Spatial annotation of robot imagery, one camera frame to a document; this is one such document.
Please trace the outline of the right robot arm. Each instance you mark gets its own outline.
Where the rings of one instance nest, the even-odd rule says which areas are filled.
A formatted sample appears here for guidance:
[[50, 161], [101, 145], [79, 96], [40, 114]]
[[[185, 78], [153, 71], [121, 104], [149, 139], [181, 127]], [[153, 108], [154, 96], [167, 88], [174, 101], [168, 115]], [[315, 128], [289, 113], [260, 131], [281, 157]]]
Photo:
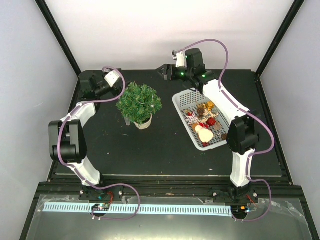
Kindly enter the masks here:
[[250, 189], [252, 158], [260, 140], [256, 132], [257, 112], [250, 111], [237, 101], [214, 73], [203, 66], [188, 68], [164, 64], [156, 71], [165, 81], [190, 82], [193, 89], [212, 101], [226, 118], [229, 124], [226, 143], [232, 151], [232, 186], [228, 187], [227, 195], [234, 202], [240, 201]]

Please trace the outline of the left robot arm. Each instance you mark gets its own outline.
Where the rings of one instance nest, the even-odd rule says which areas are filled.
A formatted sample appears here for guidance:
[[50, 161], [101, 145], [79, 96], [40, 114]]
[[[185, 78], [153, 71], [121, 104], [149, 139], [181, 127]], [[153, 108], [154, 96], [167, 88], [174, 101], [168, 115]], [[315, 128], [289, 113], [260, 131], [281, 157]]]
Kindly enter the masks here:
[[83, 186], [97, 200], [103, 199], [108, 188], [102, 174], [87, 156], [87, 143], [83, 128], [95, 116], [102, 103], [120, 99], [126, 91], [126, 81], [119, 69], [105, 66], [102, 70], [86, 70], [78, 76], [79, 101], [64, 118], [51, 121], [49, 154], [80, 179]]

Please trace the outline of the clear battery box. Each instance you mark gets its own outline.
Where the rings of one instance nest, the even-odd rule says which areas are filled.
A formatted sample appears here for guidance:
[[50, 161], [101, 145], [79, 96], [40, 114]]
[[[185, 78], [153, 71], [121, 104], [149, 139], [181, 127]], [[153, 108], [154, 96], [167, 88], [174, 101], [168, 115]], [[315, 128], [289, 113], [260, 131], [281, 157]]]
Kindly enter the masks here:
[[125, 121], [125, 124], [126, 124], [127, 126], [130, 126], [130, 125], [131, 125], [132, 120], [131, 120], [130, 118], [125, 117], [125, 118], [124, 118], [124, 121]]

